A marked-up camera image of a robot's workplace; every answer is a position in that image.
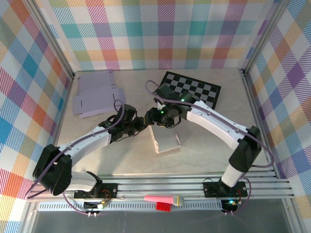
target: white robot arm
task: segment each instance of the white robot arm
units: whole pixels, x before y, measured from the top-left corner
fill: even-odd
[[[209,108],[203,101],[197,99],[190,93],[186,92],[178,96],[165,84],[161,85],[154,93],[165,99],[178,100],[178,103],[160,102],[155,98],[159,107],[147,111],[144,118],[137,116],[134,107],[125,104],[125,114],[119,124],[113,129],[96,134],[96,132],[107,129],[110,125],[115,123],[121,116],[121,109],[116,116],[111,116],[106,121],[101,122],[99,126],[87,134],[92,134],[92,137],[79,142],[73,147],[70,146],[71,143],[61,145],[60,147],[55,147],[52,144],[46,146],[35,167],[33,176],[37,179],[55,155],[70,147],[70,150],[60,157],[48,170],[40,183],[55,196],[61,194],[65,190],[82,190],[91,197],[97,197],[103,189],[101,179],[91,172],[73,172],[71,171],[72,166],[92,151],[107,146],[112,142],[116,142],[118,139],[122,138],[124,134],[135,136],[148,125],[153,125],[155,123],[159,126],[172,128],[179,124],[181,118],[183,118],[212,132],[234,150],[229,159],[227,169],[218,181],[219,192],[222,195],[229,196],[230,189],[233,188],[239,179],[249,170],[261,151],[260,145],[246,136],[250,134],[260,141],[259,129],[255,126],[248,129],[245,126],[232,122]],[[189,107],[185,104],[181,104],[181,102],[191,103],[192,106]],[[177,124],[174,122],[176,117],[179,117],[179,122]]]

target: metal frame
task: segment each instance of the metal frame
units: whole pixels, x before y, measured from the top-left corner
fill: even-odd
[[[247,93],[249,103],[251,105],[251,109],[253,111],[253,115],[255,118],[256,125],[260,129],[263,143],[268,147],[269,150],[271,150],[271,146],[268,143],[267,134],[265,132],[263,123],[259,117],[260,116],[259,107],[256,103],[256,99],[255,99],[254,94],[251,92],[251,84],[249,82],[248,73],[245,73],[245,71],[243,72],[241,70],[240,74],[242,77],[242,82],[243,82],[245,91]],[[265,154],[267,156],[267,160],[269,161],[270,160],[269,156],[267,155],[267,153],[265,153]],[[279,170],[277,168],[275,168],[275,165],[273,165],[273,167],[274,167],[274,171],[276,173],[276,177],[280,178],[281,175],[280,175]],[[290,225],[292,231],[295,233],[306,233],[307,229],[305,227],[305,224],[303,223],[302,216],[298,210],[298,204],[295,201],[295,199],[283,199],[282,201],[283,201],[285,213],[287,215],[287,219],[288,219],[288,222],[289,222],[289,225]]]
[[[202,174],[128,174],[128,175],[105,175],[100,176],[104,183],[118,183],[117,198],[113,201],[141,201],[147,194],[181,194],[185,200],[215,200],[205,198],[203,191],[203,180],[206,178],[218,181],[222,172]],[[252,184],[252,199],[290,199],[294,197],[288,180],[277,179],[273,170],[250,171],[247,173]],[[31,193],[35,194],[42,190],[38,185]],[[74,192],[66,192],[72,200]],[[34,198],[34,201],[63,201],[62,196],[52,196],[49,192]]]
[[[276,9],[273,12],[273,15],[271,16],[270,20],[268,21],[264,32],[262,33],[262,36],[259,40],[259,43],[254,49],[253,54],[251,55],[246,67],[245,67],[245,73],[249,73],[249,71],[254,66],[255,62],[258,60],[259,55],[261,54],[264,46],[266,45],[267,41],[269,40],[273,30],[275,29],[278,21],[280,20],[281,16],[283,15],[284,11],[286,10],[286,7],[288,3],[291,0],[280,0],[277,3]]]
[[[66,56],[64,55],[57,40],[55,39],[49,25],[44,19],[37,3],[35,2],[35,0],[23,0],[23,2],[26,5],[27,9],[29,10],[31,16],[34,18],[35,22],[39,26],[40,30],[42,31],[42,34],[44,35],[51,49],[53,50],[56,58],[62,65],[64,71],[66,72],[68,77],[71,77],[71,79],[73,79],[75,72],[71,68],[71,65],[69,64],[68,60],[66,59]]]
[[[35,224],[39,203],[27,202],[23,213],[23,222],[19,225],[17,233],[31,233]]]
[[[64,118],[65,118],[65,113],[66,113],[67,106],[68,106],[69,96],[70,96],[71,89],[72,89],[73,80],[74,80],[74,78],[72,78],[70,80],[70,83],[69,83],[69,86],[68,86],[68,93],[67,93],[65,104],[64,104],[64,109],[63,109],[63,112],[62,112],[62,114],[60,116],[60,121],[59,121],[59,124],[58,124],[56,132],[55,132],[55,138],[53,140],[53,144],[55,144],[55,145],[57,145],[57,142],[58,142],[58,139],[59,139],[59,135],[60,135],[60,132],[61,132],[61,128],[63,126],[63,122],[64,122]]]
[[[75,201],[74,206],[82,209],[83,202]],[[102,211],[148,211],[154,212],[156,210],[156,203],[146,201],[111,201],[102,209]],[[180,210],[222,210],[222,203],[220,200],[193,200],[185,201],[183,206],[172,205],[171,211]],[[59,201],[40,202],[38,211],[74,211],[67,203]]]

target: red block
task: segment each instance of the red block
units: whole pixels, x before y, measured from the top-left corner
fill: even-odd
[[[157,202],[155,209],[170,212],[171,211],[171,204]]]

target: plaid wall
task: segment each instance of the plaid wall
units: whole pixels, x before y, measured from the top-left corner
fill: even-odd
[[[255,37],[255,39],[254,39],[254,41],[253,41],[253,43],[252,43],[252,46],[251,46],[250,50],[249,50],[248,53],[247,53],[246,59],[244,60],[242,66],[239,67],[239,68],[241,68],[241,69],[245,69],[245,68],[246,68],[246,65],[247,65],[247,63],[249,62],[249,59],[252,57],[252,55],[253,55],[253,53],[254,53],[254,49],[255,49],[256,46],[258,45],[258,43],[259,43],[259,41],[260,41],[260,39],[261,39],[261,36],[262,36],[264,30],[265,30],[266,27],[267,27],[267,23],[268,23],[268,21],[270,20],[271,16],[273,15],[274,10],[276,9],[276,5],[277,5],[278,2],[279,2],[279,0],[274,0],[274,1],[273,1],[272,5],[271,5],[271,7],[270,7],[270,9],[269,9],[268,14],[266,15],[266,17],[265,17],[265,19],[264,19],[264,21],[263,21],[263,23],[262,23],[260,29],[259,29],[258,32],[257,32],[257,35],[256,35],[256,37]]]
[[[84,71],[237,67],[271,2],[37,0],[69,62]]]
[[[69,78],[22,0],[0,1],[0,233],[14,233]]]
[[[311,232],[311,1],[292,0],[251,71],[283,178]]]

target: checkerboard pattern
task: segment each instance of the checkerboard pattern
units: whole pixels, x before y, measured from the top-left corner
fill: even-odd
[[[92,71],[237,67],[271,1],[49,0],[53,12],[37,2],[73,68]]]
[[[211,109],[215,109],[221,90],[221,86],[169,71],[164,75],[161,84],[163,83],[169,86],[172,91],[179,93],[179,95],[184,92],[189,92],[192,95],[195,95],[200,100],[204,101],[204,103]]]
[[[311,232],[311,1],[292,0],[251,71],[283,178]]]
[[[14,233],[69,78],[22,0],[0,1],[0,233]]]

